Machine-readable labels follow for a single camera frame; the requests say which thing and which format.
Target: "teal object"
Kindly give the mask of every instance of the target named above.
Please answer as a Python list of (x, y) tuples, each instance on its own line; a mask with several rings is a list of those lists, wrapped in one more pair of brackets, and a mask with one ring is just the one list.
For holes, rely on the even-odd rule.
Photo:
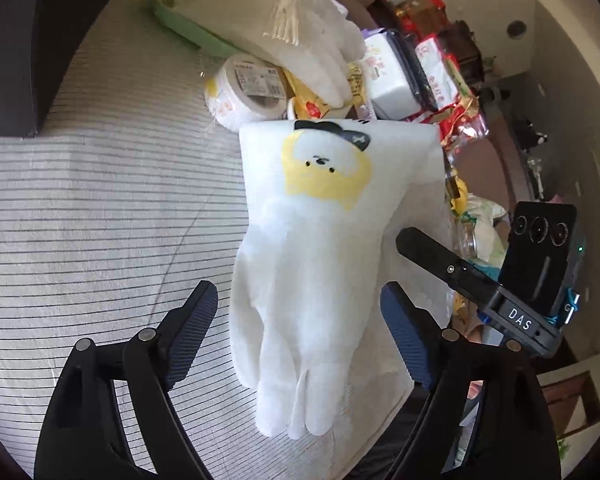
[(243, 52), (240, 48), (173, 10), (174, 5), (175, 0), (154, 0), (154, 14), (163, 25), (187, 38), (211, 56), (229, 57)]

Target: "barcode label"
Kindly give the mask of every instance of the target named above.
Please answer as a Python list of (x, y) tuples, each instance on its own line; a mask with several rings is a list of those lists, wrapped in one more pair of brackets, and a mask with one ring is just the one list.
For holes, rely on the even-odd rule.
[(238, 84), (248, 96), (286, 99), (282, 81), (275, 68), (249, 62), (234, 63), (234, 68)]

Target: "white plastic container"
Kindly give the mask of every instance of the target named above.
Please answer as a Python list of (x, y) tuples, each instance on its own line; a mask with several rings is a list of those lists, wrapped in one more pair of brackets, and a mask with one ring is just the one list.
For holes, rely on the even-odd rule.
[(399, 121), (421, 110), (400, 61), (384, 34), (366, 38), (362, 60), (366, 94), (379, 119)]

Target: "white roll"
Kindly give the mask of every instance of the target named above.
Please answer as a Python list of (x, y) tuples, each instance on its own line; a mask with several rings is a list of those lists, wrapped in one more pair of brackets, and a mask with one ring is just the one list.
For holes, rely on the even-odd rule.
[(224, 62), (205, 84), (205, 101), (214, 119), (235, 133), (247, 123), (279, 119), (286, 110), (277, 69), (250, 54)]

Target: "cartoon character print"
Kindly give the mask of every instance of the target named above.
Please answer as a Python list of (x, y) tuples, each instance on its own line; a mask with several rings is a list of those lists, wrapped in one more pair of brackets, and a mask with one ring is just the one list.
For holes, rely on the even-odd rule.
[(285, 192), (335, 200), (352, 209), (371, 180), (371, 137), (336, 123), (296, 121), (282, 145)]

